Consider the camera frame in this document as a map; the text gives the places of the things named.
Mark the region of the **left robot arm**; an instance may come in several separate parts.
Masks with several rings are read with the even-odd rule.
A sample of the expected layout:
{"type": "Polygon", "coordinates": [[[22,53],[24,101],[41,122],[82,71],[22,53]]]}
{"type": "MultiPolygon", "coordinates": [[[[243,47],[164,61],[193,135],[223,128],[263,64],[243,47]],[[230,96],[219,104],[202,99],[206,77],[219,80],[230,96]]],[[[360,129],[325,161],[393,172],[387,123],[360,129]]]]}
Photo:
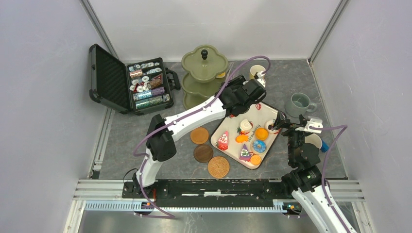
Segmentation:
{"type": "Polygon", "coordinates": [[[146,198],[153,191],[156,175],[164,161],[176,155],[175,143],[187,133],[218,119],[247,112],[251,105],[266,97],[264,79],[246,80],[242,75],[225,81],[220,90],[202,104],[180,114],[152,117],[146,136],[137,147],[144,146],[144,157],[132,180],[134,191],[146,198]]]}

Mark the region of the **yellow glazed donut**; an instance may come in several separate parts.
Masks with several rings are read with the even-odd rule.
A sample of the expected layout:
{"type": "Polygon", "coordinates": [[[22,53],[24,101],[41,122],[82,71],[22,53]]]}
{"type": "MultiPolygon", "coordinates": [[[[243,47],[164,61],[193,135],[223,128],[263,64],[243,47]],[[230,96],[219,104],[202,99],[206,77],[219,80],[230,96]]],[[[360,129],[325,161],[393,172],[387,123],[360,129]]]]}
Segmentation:
{"type": "Polygon", "coordinates": [[[223,72],[223,73],[218,74],[218,75],[216,76],[217,79],[222,79],[222,78],[225,78],[225,77],[226,77],[226,72],[223,72]]]}

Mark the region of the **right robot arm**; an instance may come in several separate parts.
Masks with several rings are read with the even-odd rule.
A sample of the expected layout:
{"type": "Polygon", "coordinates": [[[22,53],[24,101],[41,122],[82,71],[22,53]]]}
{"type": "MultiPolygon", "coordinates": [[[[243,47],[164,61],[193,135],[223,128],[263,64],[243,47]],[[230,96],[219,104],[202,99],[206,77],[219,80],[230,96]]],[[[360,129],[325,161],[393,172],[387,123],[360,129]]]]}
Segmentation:
{"type": "Polygon", "coordinates": [[[356,230],[331,194],[325,171],[317,166],[321,161],[319,148],[305,141],[307,136],[325,130],[322,120],[300,115],[299,123],[292,123],[282,111],[279,111],[274,129],[288,139],[288,165],[293,168],[290,173],[281,178],[282,195],[294,198],[303,207],[318,231],[354,233],[356,230]]]}

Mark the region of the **blue glazed donut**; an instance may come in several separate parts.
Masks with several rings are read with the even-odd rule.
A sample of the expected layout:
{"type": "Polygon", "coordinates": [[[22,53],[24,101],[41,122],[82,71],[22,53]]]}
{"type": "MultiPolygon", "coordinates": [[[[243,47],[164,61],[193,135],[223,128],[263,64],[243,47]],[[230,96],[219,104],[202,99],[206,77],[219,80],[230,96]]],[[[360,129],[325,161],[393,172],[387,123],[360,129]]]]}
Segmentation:
{"type": "Polygon", "coordinates": [[[251,144],[251,150],[254,154],[263,154],[267,150],[266,143],[263,140],[254,140],[251,144]]]}

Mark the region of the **white chocolate drizzle donut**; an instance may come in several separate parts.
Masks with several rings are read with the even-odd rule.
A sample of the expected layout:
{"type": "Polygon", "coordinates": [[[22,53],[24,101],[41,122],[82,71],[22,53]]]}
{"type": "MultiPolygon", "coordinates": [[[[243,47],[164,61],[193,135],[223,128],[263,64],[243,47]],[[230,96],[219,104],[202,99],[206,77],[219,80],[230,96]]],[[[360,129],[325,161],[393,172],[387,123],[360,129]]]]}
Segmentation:
{"type": "Polygon", "coordinates": [[[278,130],[275,129],[275,119],[268,120],[265,123],[264,128],[268,131],[269,134],[278,134],[278,130]]]}

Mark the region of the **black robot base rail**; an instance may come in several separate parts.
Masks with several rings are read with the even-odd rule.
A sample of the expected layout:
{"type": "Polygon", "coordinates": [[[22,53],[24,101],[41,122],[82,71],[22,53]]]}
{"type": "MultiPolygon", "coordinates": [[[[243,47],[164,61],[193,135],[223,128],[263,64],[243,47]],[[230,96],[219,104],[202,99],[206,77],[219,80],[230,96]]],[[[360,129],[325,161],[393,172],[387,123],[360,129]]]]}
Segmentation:
{"type": "Polygon", "coordinates": [[[142,199],[145,195],[162,208],[271,207],[274,200],[292,199],[280,181],[269,179],[160,179],[145,188],[134,182],[123,186],[124,199],[142,199]]]}

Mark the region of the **metal serving tongs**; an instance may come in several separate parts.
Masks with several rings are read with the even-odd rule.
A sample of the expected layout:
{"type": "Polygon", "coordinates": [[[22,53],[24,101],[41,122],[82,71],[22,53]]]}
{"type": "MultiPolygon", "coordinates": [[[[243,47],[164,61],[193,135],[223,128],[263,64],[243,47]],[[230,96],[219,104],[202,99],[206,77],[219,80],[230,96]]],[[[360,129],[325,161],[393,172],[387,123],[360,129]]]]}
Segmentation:
{"type": "Polygon", "coordinates": [[[229,82],[233,79],[234,73],[235,73],[234,62],[230,62],[227,73],[226,73],[225,85],[228,85],[229,82]]]}

